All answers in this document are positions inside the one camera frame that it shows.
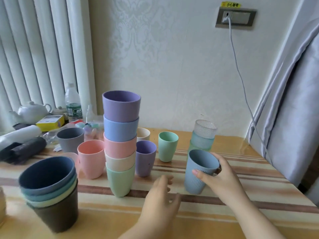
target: power cord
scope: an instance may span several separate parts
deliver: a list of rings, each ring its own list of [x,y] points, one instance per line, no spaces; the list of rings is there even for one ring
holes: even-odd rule
[[[266,154],[268,155],[269,157],[269,162],[270,164],[272,165],[272,160],[269,156],[269,152],[264,144],[264,141],[262,140],[261,136],[259,135],[258,131],[257,131],[257,127],[256,127],[256,122],[254,120],[254,116],[253,116],[253,113],[251,112],[251,109],[249,107],[249,104],[248,104],[248,101],[247,101],[247,96],[246,96],[246,89],[245,89],[245,85],[244,85],[244,81],[242,80],[242,77],[241,77],[241,74],[239,72],[239,69],[238,69],[238,64],[237,64],[237,59],[236,59],[236,53],[235,53],[235,48],[234,48],[234,44],[233,44],[233,39],[232,39],[232,22],[230,20],[230,17],[227,16],[223,19],[223,22],[227,21],[228,20],[228,23],[229,23],[229,38],[230,38],[230,43],[232,44],[232,48],[233,48],[233,54],[234,54],[234,58],[235,58],[235,64],[236,64],[236,69],[237,69],[237,72],[239,74],[239,77],[240,77],[240,80],[241,80],[241,84],[242,84],[242,88],[244,90],[244,96],[245,96],[245,101],[246,101],[246,104],[247,104],[247,107],[248,107],[248,110],[249,110],[249,113],[250,113],[250,116],[251,116],[251,119],[252,119],[252,122],[253,122],[253,126],[255,128],[255,131],[259,137],[259,139],[261,140],[261,144],[263,145],[265,151],[266,151]]]

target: small box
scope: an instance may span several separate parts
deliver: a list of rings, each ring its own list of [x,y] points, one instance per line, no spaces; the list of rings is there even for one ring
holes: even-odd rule
[[[62,127],[64,124],[64,116],[46,116],[39,120],[36,125],[43,132],[51,131],[53,129],[57,129]]]

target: wall socket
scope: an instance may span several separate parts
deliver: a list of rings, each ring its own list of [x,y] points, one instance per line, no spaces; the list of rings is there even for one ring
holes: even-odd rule
[[[228,21],[223,22],[223,19],[229,16],[232,22],[232,27],[241,27],[241,29],[251,29],[254,23],[256,13],[256,9],[220,7],[215,27],[228,28]]]

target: mint green cup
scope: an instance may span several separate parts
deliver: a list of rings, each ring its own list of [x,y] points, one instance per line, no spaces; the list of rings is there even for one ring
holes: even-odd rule
[[[116,197],[126,196],[132,187],[134,175],[135,175],[135,164],[129,170],[122,172],[116,172],[110,170],[106,164],[107,179],[112,193]]]
[[[161,132],[159,134],[159,159],[162,162],[170,162],[177,148],[178,136],[173,132]]]

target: yellow warning label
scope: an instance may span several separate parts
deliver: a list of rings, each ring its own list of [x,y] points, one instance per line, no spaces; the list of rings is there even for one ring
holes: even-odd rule
[[[231,1],[223,1],[221,3],[221,7],[237,7],[240,8],[241,4],[236,3],[236,2],[231,2]]]

